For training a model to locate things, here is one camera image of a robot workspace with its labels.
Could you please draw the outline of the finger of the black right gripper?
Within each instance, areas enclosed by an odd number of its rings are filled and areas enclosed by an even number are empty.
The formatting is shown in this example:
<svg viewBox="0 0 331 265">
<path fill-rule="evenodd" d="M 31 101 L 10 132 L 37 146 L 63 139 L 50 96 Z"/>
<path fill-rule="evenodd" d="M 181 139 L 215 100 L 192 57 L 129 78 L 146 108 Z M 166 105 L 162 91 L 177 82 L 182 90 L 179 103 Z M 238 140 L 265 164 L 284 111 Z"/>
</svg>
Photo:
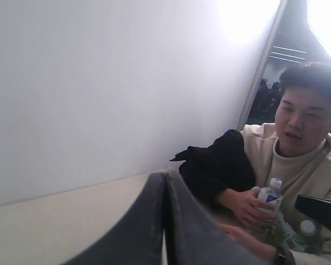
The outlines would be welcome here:
<svg viewBox="0 0 331 265">
<path fill-rule="evenodd" d="M 298 195 L 296 209 L 331 231 L 331 199 Z"/>
</svg>

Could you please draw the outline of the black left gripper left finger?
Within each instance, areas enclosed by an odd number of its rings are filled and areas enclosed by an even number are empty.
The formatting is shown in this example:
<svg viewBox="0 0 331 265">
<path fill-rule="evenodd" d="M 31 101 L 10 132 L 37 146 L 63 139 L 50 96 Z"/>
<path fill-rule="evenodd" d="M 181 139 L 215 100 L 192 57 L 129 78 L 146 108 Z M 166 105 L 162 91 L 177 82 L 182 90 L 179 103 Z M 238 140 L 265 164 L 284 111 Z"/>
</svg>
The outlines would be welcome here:
<svg viewBox="0 0 331 265">
<path fill-rule="evenodd" d="M 161 264 L 165 184 L 164 172 L 151 173 L 123 217 L 66 264 Z"/>
</svg>

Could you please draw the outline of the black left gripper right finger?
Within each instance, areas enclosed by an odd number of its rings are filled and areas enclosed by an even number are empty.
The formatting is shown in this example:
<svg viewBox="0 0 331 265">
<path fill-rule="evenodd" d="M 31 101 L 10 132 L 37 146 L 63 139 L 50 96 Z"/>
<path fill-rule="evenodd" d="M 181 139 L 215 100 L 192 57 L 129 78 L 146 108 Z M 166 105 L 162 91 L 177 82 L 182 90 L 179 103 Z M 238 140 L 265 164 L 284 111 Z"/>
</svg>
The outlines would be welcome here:
<svg viewBox="0 0 331 265">
<path fill-rule="evenodd" d="M 168 264 L 264 264 L 216 225 L 176 171 L 165 173 L 165 184 Z"/>
</svg>

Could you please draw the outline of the person's open right hand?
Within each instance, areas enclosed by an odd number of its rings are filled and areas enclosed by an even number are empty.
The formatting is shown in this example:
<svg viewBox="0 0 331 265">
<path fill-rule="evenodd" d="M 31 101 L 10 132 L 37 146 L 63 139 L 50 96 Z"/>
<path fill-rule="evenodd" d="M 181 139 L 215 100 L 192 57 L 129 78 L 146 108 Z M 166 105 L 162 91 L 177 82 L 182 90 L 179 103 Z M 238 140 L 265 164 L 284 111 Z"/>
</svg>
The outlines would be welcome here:
<svg viewBox="0 0 331 265">
<path fill-rule="evenodd" d="M 259 200 L 256 195 L 258 190 L 255 189 L 245 192 L 226 189 L 223 192 L 223 202 L 246 228 L 260 231 L 272 225 L 275 213 L 272 205 Z"/>
</svg>

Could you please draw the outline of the person's left hand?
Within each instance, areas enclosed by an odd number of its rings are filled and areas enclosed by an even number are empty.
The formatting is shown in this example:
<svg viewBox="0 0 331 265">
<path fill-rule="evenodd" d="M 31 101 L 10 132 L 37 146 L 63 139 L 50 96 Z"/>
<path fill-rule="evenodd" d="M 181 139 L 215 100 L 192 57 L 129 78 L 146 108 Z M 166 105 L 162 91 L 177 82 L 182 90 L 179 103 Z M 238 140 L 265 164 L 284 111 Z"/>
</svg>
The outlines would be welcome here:
<svg viewBox="0 0 331 265">
<path fill-rule="evenodd" d="M 270 264 L 274 263 L 276 256 L 276 248 L 267 245 L 254 236 L 244 231 L 242 228 L 222 223 L 217 223 L 217 226 L 223 230 L 231 239 L 245 247 L 255 256 Z"/>
</svg>

